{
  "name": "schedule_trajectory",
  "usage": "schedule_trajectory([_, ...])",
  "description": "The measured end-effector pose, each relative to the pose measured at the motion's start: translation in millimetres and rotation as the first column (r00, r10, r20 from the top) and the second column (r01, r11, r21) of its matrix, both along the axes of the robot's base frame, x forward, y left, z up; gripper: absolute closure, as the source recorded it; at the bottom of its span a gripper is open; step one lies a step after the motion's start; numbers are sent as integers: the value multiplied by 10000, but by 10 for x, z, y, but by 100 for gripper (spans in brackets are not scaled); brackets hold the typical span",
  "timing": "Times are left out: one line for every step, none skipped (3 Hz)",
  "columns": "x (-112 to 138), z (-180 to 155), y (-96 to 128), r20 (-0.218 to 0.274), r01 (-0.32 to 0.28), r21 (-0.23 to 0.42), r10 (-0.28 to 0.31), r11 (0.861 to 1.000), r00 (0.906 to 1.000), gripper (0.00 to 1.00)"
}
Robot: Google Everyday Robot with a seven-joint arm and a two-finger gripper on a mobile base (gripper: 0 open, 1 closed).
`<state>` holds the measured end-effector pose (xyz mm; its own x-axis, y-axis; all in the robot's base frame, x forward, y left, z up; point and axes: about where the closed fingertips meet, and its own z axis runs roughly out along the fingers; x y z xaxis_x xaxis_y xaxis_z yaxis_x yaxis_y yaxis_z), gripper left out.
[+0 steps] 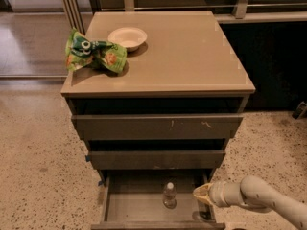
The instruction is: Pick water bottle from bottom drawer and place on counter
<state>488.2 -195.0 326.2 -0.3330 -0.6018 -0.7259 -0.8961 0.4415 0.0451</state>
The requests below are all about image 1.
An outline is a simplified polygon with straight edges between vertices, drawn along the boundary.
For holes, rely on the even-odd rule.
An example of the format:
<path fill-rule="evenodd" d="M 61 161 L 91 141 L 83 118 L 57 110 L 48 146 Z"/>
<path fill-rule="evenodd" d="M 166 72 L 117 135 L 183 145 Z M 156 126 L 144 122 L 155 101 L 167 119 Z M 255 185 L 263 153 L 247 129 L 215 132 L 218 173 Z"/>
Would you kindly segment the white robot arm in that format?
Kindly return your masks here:
<path fill-rule="evenodd" d="M 297 230 L 307 230 L 307 205 L 279 193 L 257 176 L 245 176 L 238 183 L 206 183 L 196 188 L 193 195 L 204 204 L 220 208 L 238 206 L 255 212 L 273 210 Z"/>

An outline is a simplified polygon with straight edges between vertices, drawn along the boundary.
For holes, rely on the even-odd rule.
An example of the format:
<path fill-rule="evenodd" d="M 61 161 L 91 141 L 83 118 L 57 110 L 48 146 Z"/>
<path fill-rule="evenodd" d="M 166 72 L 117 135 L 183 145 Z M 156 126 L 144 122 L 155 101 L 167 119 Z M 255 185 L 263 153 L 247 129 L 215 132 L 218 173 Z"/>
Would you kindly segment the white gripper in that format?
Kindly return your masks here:
<path fill-rule="evenodd" d="M 212 183 L 205 183 L 197 187 L 193 191 L 194 198 L 206 205 L 216 205 L 217 207 L 227 207 L 224 199 L 224 181 L 217 181 Z"/>

